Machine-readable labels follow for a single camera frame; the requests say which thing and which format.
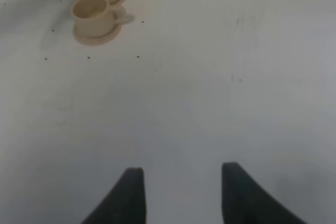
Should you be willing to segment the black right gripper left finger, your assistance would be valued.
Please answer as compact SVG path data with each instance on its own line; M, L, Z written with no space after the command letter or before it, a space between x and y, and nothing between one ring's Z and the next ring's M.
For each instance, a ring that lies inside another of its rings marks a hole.
M145 184L142 168L128 168L83 223L145 224Z

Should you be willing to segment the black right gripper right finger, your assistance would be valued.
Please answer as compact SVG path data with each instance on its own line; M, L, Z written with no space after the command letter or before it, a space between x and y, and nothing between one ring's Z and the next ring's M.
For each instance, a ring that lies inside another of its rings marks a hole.
M236 162L222 164L222 216L227 224L304 223Z

